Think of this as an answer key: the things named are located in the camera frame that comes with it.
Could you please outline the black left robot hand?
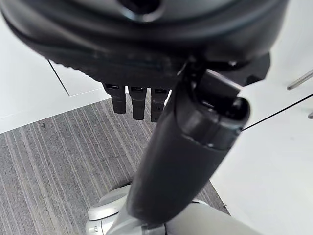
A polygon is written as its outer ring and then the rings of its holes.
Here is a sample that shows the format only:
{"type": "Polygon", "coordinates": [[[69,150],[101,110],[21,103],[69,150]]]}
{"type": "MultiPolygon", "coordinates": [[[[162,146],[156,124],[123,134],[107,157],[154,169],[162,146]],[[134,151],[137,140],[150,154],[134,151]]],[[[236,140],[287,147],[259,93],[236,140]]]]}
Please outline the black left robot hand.
{"type": "Polygon", "coordinates": [[[199,193],[250,115],[242,86],[263,80],[286,0],[3,0],[13,33],[43,57],[103,84],[116,113],[156,129],[128,213],[158,226],[199,193]]]}

